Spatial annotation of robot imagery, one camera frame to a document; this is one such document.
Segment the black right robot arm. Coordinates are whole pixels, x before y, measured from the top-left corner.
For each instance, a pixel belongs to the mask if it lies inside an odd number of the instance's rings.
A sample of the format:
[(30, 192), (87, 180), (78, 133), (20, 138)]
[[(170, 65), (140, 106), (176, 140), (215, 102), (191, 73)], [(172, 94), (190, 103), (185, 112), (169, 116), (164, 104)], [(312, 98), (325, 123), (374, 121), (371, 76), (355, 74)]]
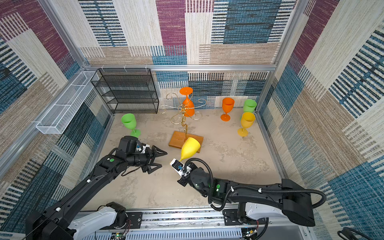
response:
[(181, 176), (178, 183), (190, 185), (203, 197), (211, 196), (217, 205), (261, 204), (279, 209), (288, 219), (300, 226), (314, 227), (315, 218), (311, 193), (292, 180), (282, 179), (280, 184), (247, 185), (230, 180), (214, 178), (203, 168), (194, 166), (183, 169), (179, 164), (174, 169)]

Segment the gold wire wine glass rack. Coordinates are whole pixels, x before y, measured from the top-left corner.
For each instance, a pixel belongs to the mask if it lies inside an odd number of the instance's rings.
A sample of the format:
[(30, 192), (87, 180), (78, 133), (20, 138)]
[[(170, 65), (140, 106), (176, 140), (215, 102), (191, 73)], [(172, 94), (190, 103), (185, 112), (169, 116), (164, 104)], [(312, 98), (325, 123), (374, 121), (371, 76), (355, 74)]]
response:
[(197, 111), (197, 109), (205, 107), (207, 104), (207, 101), (205, 99), (198, 99), (199, 106), (195, 106), (195, 114), (193, 117), (187, 117), (185, 115), (185, 107), (183, 105), (183, 101), (179, 99), (178, 95), (176, 93), (169, 93), (166, 96), (167, 100), (173, 100), (176, 99), (178, 101), (178, 105), (176, 107), (172, 107), (169, 105), (161, 105), (159, 106), (159, 113), (164, 114), (167, 109), (173, 109), (177, 110), (178, 112), (171, 117), (171, 123), (174, 125), (181, 125), (183, 128), (183, 131), (174, 131), (171, 140), (169, 142), (169, 146), (173, 148), (181, 149), (187, 138), (191, 137), (196, 139), (201, 145), (204, 141), (204, 137), (197, 136), (189, 133), (189, 127), (187, 124), (187, 119), (192, 119), (194, 121), (200, 120), (203, 115), (201, 112)]

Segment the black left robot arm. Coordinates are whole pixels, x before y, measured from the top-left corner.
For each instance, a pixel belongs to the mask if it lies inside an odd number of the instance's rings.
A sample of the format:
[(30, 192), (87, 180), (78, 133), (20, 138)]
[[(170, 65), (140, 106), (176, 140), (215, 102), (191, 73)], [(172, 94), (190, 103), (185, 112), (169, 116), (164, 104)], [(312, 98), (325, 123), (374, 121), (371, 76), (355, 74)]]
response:
[(91, 172), (57, 203), (44, 210), (33, 212), (26, 220), (26, 240), (72, 240), (76, 230), (70, 223), (80, 210), (106, 185), (129, 167), (151, 174), (160, 169), (155, 159), (167, 155), (156, 146), (144, 148), (136, 137), (121, 138), (119, 146), (99, 160)]

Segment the orange wine glass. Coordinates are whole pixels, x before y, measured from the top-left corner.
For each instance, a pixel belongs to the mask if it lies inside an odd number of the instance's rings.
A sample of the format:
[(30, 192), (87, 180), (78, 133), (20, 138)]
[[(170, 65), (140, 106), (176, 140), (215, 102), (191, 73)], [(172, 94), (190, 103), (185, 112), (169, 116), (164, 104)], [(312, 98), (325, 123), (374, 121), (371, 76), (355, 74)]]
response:
[(234, 108), (235, 100), (232, 98), (224, 98), (222, 102), (222, 109), (224, 111), (224, 114), (221, 115), (221, 120), (224, 122), (228, 122), (231, 117), (228, 115), (228, 113)]
[(180, 94), (186, 96), (186, 99), (183, 101), (183, 105), (185, 107), (185, 115), (187, 117), (193, 117), (195, 114), (195, 105), (191, 99), (193, 95), (193, 89), (190, 87), (181, 88)]

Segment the yellow wine glass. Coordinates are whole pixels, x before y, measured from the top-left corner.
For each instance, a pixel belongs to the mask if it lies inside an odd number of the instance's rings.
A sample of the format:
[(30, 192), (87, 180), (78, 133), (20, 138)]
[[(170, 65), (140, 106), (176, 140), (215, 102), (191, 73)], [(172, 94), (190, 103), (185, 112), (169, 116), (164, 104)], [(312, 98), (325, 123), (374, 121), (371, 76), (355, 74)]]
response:
[(254, 121), (256, 120), (256, 117), (253, 113), (250, 112), (244, 112), (241, 118), (241, 128), (238, 129), (238, 135), (241, 137), (246, 137), (248, 135), (248, 128), (250, 128)]
[(181, 157), (179, 161), (191, 158), (201, 148), (201, 144), (194, 138), (187, 138), (181, 149)]

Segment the yellow back wine glass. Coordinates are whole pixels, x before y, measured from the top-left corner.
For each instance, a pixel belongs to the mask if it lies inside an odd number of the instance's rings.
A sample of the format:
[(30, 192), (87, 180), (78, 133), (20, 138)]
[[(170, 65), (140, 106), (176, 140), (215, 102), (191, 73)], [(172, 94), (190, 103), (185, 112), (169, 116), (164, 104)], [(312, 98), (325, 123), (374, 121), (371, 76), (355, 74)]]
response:
[(201, 144), (194, 138), (187, 138), (181, 149), (181, 157), (179, 161), (191, 158), (201, 148)]

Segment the orange front wine glass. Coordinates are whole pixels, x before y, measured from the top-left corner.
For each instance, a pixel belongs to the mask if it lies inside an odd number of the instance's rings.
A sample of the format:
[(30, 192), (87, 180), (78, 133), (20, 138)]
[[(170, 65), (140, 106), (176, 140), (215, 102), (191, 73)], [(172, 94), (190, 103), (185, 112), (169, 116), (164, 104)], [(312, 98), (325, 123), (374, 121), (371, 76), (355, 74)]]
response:
[(222, 109), (224, 111), (224, 114), (221, 115), (221, 120), (224, 122), (228, 122), (231, 117), (228, 115), (228, 113), (234, 108), (235, 100), (232, 98), (224, 98), (222, 102)]

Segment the orange back wine glass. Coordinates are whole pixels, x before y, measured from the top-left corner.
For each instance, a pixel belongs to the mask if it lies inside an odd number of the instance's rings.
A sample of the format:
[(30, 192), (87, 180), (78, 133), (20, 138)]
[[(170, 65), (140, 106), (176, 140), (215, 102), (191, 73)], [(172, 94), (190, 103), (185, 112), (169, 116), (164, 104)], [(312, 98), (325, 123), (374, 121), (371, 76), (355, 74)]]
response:
[(191, 99), (193, 95), (193, 89), (190, 87), (181, 88), (180, 94), (186, 96), (186, 99), (183, 101), (183, 105), (185, 107), (185, 115), (187, 117), (193, 117), (195, 114), (195, 105)]

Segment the yellow front wine glass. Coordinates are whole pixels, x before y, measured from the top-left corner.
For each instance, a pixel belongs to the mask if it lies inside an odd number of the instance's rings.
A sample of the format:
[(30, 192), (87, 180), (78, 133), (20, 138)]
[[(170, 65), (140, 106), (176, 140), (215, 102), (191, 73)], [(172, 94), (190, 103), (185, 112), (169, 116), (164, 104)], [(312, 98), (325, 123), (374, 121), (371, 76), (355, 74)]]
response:
[(241, 137), (246, 137), (248, 135), (248, 128), (250, 128), (254, 121), (256, 120), (256, 117), (253, 113), (250, 112), (244, 112), (241, 118), (241, 128), (238, 129), (238, 135)]

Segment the green wine glass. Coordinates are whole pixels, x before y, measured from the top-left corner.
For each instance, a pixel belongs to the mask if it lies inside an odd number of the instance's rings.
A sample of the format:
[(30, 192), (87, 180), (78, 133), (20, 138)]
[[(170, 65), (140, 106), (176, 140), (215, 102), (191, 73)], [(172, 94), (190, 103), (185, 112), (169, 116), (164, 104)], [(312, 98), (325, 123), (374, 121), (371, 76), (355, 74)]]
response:
[(136, 138), (140, 137), (141, 131), (136, 129), (137, 121), (136, 121), (136, 117), (134, 114), (123, 115), (121, 118), (121, 121), (127, 129), (131, 130), (131, 136), (136, 137)]
[(254, 113), (257, 107), (257, 102), (252, 99), (247, 99), (244, 102), (243, 111), (244, 113)]

